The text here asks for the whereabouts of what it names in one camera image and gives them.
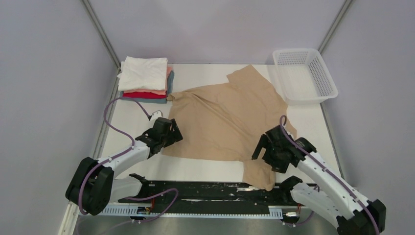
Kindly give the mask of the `beige t shirt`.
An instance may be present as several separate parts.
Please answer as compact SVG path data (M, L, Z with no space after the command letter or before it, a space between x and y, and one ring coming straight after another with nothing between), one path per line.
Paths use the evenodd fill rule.
M227 83L171 93L169 118L183 139L163 150L172 157L240 161L242 180L271 190L276 175L262 158L252 159L262 134L276 127L288 105L252 65L227 76Z

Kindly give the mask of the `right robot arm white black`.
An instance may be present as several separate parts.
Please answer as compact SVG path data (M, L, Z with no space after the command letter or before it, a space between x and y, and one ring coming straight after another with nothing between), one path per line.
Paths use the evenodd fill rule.
M340 235L378 235L384 231L386 206L378 199L369 200L335 174L307 139L294 140L278 125L261 135L252 159L256 160L262 149L265 149L262 159L273 171L285 173L292 165L321 189L316 191L299 177L291 176L280 184L279 197L283 203L296 202L309 207Z

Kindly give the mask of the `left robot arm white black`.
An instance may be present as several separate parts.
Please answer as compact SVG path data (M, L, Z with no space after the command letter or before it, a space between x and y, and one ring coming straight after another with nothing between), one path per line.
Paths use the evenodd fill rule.
M152 128L136 137L132 145L124 150L97 160L84 158L65 197L79 206L81 212L90 215L98 215L109 203L127 197L143 203L150 195L149 188L143 185L144 179L137 175L119 179L118 175L182 139L175 119L159 117Z

